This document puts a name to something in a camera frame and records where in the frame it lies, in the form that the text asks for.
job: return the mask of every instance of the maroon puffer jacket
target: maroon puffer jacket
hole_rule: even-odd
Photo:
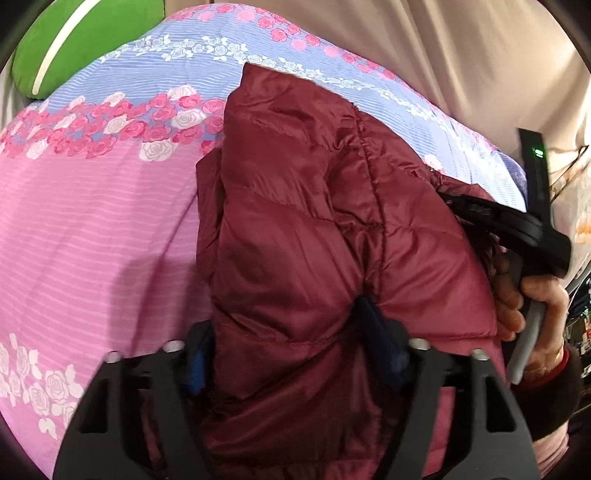
[[[211,285],[213,408],[201,427],[226,480],[370,479],[400,413],[375,381],[353,299],[499,369],[491,289],[430,171],[388,127],[312,82],[246,65],[223,152],[197,165],[197,261]],[[438,469],[443,392],[426,473]]]

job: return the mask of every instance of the metal screw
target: metal screw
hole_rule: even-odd
[[[480,360],[480,361],[486,361],[489,359],[488,354],[484,350],[482,350],[481,348],[477,348],[476,350],[473,350],[472,356],[476,360]]]
[[[105,355],[105,362],[108,364],[115,364],[118,361],[120,361],[123,358],[123,355],[121,355],[119,352],[117,351],[112,351],[109,352]]]
[[[181,351],[184,348],[184,342],[182,340],[170,340],[166,342],[162,347],[166,353],[173,353]]]
[[[424,338],[411,338],[408,344],[415,350],[429,350],[431,348],[431,344]]]

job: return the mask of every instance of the beige curtain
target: beige curtain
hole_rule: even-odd
[[[10,74],[12,57],[0,72],[0,131],[31,101],[17,90]]]
[[[167,11],[206,3],[166,0]],[[447,114],[519,160],[517,127],[540,131],[551,183],[591,143],[591,74],[537,0],[250,0],[373,60]],[[574,238],[589,215],[578,180],[555,201],[556,225]],[[570,278],[589,257],[577,237]]]

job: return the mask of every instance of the green pillow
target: green pillow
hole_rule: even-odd
[[[15,84],[24,96],[47,98],[80,69],[163,19],[164,0],[56,0],[18,44]]]

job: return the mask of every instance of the pink fabric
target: pink fabric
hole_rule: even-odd
[[[535,458],[542,477],[546,476],[569,449],[569,424],[565,423],[554,433],[534,442]]]
[[[122,138],[110,125],[113,134],[71,155],[35,132],[28,142],[37,143],[0,155],[0,411],[49,477],[105,352],[152,352],[210,316],[195,275],[194,172],[200,145],[214,142],[187,129],[160,140],[156,129],[171,129],[162,124],[151,126],[154,138]],[[4,140],[28,128],[15,119]]]

